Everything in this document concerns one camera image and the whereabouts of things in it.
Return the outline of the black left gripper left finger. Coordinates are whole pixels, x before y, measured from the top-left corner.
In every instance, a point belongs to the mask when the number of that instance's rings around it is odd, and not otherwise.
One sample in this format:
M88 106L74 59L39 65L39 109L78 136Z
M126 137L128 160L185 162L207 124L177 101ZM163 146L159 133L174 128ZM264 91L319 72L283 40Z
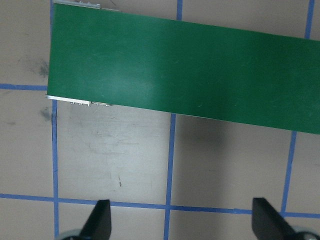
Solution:
M82 240L109 240L111 237L110 201L98 200L79 233Z

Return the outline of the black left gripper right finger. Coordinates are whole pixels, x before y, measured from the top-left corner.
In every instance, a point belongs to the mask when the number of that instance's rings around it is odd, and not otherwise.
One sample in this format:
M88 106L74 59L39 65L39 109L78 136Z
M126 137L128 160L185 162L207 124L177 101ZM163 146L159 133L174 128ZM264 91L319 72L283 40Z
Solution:
M258 240L289 240L295 230L263 197L252 200L251 227Z

